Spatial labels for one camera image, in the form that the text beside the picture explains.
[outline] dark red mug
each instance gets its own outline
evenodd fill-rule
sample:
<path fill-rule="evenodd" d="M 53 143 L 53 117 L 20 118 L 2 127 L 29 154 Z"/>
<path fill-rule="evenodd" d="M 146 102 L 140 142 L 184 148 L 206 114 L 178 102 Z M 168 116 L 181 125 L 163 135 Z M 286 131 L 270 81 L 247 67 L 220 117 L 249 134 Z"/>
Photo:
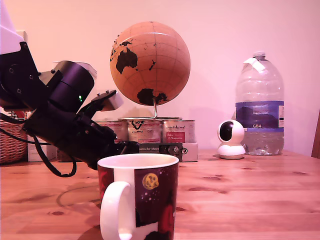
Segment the dark red mug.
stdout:
<path fill-rule="evenodd" d="M 98 161 L 103 239 L 174 239 L 178 162 L 175 156 L 157 153 Z"/>

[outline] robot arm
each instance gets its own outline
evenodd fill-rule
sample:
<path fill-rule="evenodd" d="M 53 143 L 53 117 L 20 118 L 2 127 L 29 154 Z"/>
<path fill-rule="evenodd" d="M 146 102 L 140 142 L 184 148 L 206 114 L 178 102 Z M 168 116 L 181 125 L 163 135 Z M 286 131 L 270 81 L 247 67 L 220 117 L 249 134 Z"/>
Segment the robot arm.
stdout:
<path fill-rule="evenodd" d="M 96 170 L 99 159 L 138 153 L 139 145 L 116 144 L 116 134 L 91 119 L 97 111 L 114 110 L 122 104 L 117 91 L 106 91 L 80 109 L 95 84 L 95 74 L 90 65 L 72 61 L 38 72 L 27 43 L 15 33 L 1 1 L 0 106 L 5 111 L 32 111 L 22 127 L 27 134 Z"/>

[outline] blue bottle label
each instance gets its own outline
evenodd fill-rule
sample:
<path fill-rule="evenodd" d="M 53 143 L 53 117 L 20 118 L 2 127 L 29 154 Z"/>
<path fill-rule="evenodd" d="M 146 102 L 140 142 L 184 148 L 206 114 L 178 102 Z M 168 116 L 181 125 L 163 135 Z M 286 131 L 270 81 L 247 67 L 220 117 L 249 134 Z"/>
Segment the blue bottle label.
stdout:
<path fill-rule="evenodd" d="M 283 132 L 284 111 L 284 101 L 247 101 L 235 104 L 236 120 L 248 132 Z"/>

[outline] white security camera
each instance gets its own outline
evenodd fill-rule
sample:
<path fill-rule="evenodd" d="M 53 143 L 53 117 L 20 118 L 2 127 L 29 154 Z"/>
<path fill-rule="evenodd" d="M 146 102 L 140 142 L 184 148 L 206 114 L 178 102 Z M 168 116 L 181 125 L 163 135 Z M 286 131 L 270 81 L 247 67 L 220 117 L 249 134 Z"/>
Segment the white security camera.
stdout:
<path fill-rule="evenodd" d="M 217 130 L 221 142 L 217 153 L 222 159 L 241 159 L 246 153 L 241 141 L 244 139 L 245 130 L 236 120 L 223 121 Z"/>

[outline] wood grain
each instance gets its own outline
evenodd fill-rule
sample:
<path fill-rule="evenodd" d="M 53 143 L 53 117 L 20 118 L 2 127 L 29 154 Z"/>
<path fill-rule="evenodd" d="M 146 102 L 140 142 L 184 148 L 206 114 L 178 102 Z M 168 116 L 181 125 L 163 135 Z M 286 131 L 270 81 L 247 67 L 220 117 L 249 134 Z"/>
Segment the wood grain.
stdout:
<path fill-rule="evenodd" d="M 61 172 L 71 163 L 54 162 Z M 42 163 L 3 166 L 2 240 L 101 240 L 98 173 Z M 320 240 L 320 160 L 292 152 L 179 164 L 175 240 Z"/>

